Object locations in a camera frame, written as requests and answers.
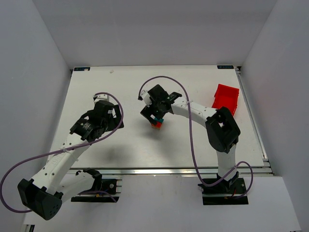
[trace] cable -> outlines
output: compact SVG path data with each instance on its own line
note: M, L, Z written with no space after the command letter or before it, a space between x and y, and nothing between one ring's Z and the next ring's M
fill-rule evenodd
M88 146L88 145L92 145L92 144L95 144L95 143L98 143L108 137L110 137L112 134L114 134L116 132L116 130L121 126L122 124L122 121L123 121L123 118L124 118L124 110L122 108L122 105L120 104L120 102L118 101L118 99L116 97L114 97L114 95L110 94L110 93L105 93L105 92L100 92L100 93L96 93L96 95L99 95L99 94L106 94L110 97L112 97L119 105L119 108L120 108L120 111L121 111L121 119L120 119L120 122L119 124L117 125L117 127L112 130L111 133L105 135L104 137L100 138L100 139L97 139L95 141L92 141L92 142L89 142L89 143L86 143L86 144L82 144L82 145L76 145L76 146L70 146L70 147L67 147L65 148L67 151L71 151L73 149L77 149L77 148L80 148L80 147L84 147L84 146ZM8 174L10 174L10 172L15 169L16 167L18 167L19 165L23 164L23 163L26 163L28 161L31 161L31 160L36 160L36 159L39 159L39 158L42 158L42 157L46 157L46 156L50 156L50 155L57 155L57 154L60 154L60 153L63 153L63 149L60 149L60 150L57 150L57 151L52 151L52 152L48 152L48 153L45 153L45 154L42 154L42 155L39 155L39 156L34 156L32 158L28 158L28 159L25 159L17 164L15 164L12 168L10 168L3 176L1 182L0 182L0 200L2 202L2 204L4 205L4 207L6 207L8 210L14 212L14 213L19 213L19 214L22 214L22 213L28 213L28 212L31 212L32 210L16 210L16 209L13 209L11 208L5 201L4 197L3 197L3 183L6 179L6 177L8 176Z
M93 193L103 193L103 194L106 194L108 195L115 203L117 203L116 199L111 195L109 194L108 192L106 191L102 191L102 190L98 190L98 191L84 191L84 192L81 192L79 194L93 194Z
M184 94L185 94L185 97L187 99L187 104L188 104L188 112L189 112L189 134L190 134L190 145L191 145L191 153L192 153L192 159L193 159L193 164L194 164L194 168L197 172L197 176L199 178L199 180L201 181L201 183L206 186L206 187L212 187L212 186L215 186L217 184L219 184L221 181L223 181L232 171L234 171L240 164L242 163L245 163L250 171L251 171L251 182L250 182L250 185L249 187L247 188L247 190L245 191L245 193L241 194L240 196L238 197L235 197L236 198L240 198L240 197L243 197L244 195L246 195L251 186L252 186L252 183L253 183L253 170L252 170L252 167L250 166L249 163L245 162L245 161L240 161L236 167L233 167L230 171L228 171L224 176L222 176L219 180L217 180L216 182L212 183L212 184L206 184L204 181L203 181L203 178L201 177L199 171L198 171L198 166L197 166L197 161L196 161L196 158L195 158L195 153L194 153L194 145L193 145L193 135L192 135L192 114L191 114L191 106L190 106L190 100L189 100L189 95L187 93L187 91L185 90L184 86L177 80L175 80L174 78L171 78L169 76L155 76L155 77L152 77L150 79L148 79L147 81L145 81L141 87L140 87L140 90L139 90L139 96L138 96L138 99L140 100L141 96L140 96L140 93L143 89L143 87L145 86L145 84L147 84L149 81L151 80L154 80L154 79L157 79L157 78L166 78L166 79L169 79L169 80L172 80L174 82L176 82L184 91Z

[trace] red box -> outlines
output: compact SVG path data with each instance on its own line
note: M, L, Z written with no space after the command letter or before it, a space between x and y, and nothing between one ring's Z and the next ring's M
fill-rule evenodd
M237 108L239 89L225 85L218 85L217 91L214 95L215 100L212 105L213 108L220 109L226 107L234 115Z

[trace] open red box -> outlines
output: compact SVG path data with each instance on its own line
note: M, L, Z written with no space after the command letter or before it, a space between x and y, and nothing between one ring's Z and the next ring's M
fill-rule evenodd
M234 115L237 108L239 89L225 85L218 85L217 91L214 95L215 100L212 105L213 108L220 109L226 107Z

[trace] gray wall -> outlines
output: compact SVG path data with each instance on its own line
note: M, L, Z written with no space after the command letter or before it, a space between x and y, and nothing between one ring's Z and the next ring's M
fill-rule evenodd
M49 150L70 72L31 0L0 3L0 177L17 162ZM21 204L17 184L43 160L24 164L4 183L4 197ZM20 231L23 214L0 204L1 231Z
M267 155L309 232L309 1L279 0L243 65Z
M34 0L69 67L241 65L276 0Z

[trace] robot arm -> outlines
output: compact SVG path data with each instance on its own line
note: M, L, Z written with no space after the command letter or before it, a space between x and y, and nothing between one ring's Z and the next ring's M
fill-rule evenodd
M168 94L160 85L156 85L149 91L142 91L140 97L140 100L146 103L141 114L154 125L157 124L155 118L162 119L166 113L189 117L187 100L180 93ZM218 110L195 102L191 102L190 106L192 120L206 128L208 141L217 151L217 177L220 179L236 166L235 150L240 130L225 107ZM225 178L223 184L229 188L237 178L238 172L235 169Z
M104 132L114 130L120 123L119 106L109 102L107 95L95 96L94 103L94 109L83 114L70 129L67 139L62 144L61 149L64 152L54 155L29 181L23 179L18 184L23 205L45 220L53 218L62 203L71 197L85 190L101 189L102 175L90 168L70 180L62 180L80 155L90 147L86 145L78 148L79 145L95 141Z

